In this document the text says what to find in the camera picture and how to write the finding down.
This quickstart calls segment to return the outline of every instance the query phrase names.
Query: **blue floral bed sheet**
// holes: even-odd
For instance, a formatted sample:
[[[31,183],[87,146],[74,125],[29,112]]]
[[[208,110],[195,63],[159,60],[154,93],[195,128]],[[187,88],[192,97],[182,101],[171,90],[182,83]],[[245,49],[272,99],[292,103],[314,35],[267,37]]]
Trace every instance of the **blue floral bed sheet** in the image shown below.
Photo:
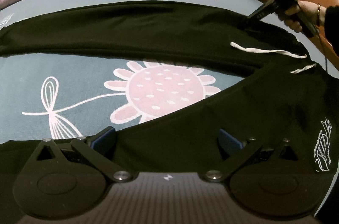
[[[23,0],[0,11],[0,29],[45,13],[120,1],[139,0]],[[256,0],[162,1],[246,15],[261,4]],[[266,21],[284,27],[275,15]],[[314,45],[301,34],[298,38],[311,58],[324,64]],[[329,72],[339,77],[330,63]],[[107,126],[121,130],[182,109],[242,80],[234,74],[170,62],[43,53],[0,57],[0,76],[0,143],[89,136]]]

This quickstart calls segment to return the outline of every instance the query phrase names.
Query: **gold bracelet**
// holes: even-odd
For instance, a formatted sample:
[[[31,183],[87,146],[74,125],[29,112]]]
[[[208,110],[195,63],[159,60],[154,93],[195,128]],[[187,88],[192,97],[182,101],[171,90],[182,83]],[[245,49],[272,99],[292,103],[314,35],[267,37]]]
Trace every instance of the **gold bracelet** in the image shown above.
[[[320,27],[320,4],[318,4],[318,20],[317,20],[317,26]]]

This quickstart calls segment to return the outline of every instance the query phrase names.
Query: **silver bolt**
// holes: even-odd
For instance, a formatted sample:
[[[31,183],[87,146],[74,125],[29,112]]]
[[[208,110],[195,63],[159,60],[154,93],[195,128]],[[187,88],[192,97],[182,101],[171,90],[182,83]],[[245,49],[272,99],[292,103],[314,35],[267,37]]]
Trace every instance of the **silver bolt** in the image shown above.
[[[116,180],[127,180],[131,177],[131,175],[127,171],[117,171],[113,174],[113,178]]]
[[[222,173],[219,170],[210,170],[206,173],[206,177],[211,180],[216,180],[222,177]]]

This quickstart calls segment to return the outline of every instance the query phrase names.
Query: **white drawstring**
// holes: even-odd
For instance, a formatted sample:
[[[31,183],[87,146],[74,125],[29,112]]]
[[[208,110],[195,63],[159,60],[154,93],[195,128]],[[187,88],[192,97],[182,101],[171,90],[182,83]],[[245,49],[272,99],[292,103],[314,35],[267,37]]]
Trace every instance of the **white drawstring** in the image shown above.
[[[281,55],[286,55],[289,57],[293,57],[293,58],[306,58],[307,55],[304,56],[299,56],[299,55],[295,55],[291,52],[287,52],[284,50],[261,50],[261,49],[256,49],[256,48],[243,48],[240,45],[238,45],[237,43],[231,42],[231,46],[234,48],[237,48],[243,52],[253,52],[253,53],[270,53],[270,52],[276,52],[279,53]]]
[[[304,68],[302,68],[302,69],[296,69],[295,71],[292,71],[292,72],[290,72],[291,74],[298,74],[298,73],[300,73],[300,72],[303,72],[303,71],[306,71],[306,70],[308,70],[308,69],[310,69],[310,68],[313,68],[313,67],[315,67],[316,66],[316,63],[314,63],[313,65],[307,65],[307,66],[305,66]]]

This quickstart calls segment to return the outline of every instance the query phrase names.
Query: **black sleeve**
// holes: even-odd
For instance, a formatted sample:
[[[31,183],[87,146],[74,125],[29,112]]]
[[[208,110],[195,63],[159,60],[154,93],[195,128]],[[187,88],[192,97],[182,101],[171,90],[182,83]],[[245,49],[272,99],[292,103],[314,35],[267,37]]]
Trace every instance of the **black sleeve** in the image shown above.
[[[325,14],[325,36],[331,42],[333,50],[339,55],[338,26],[339,23],[339,6],[330,6],[326,9]]]

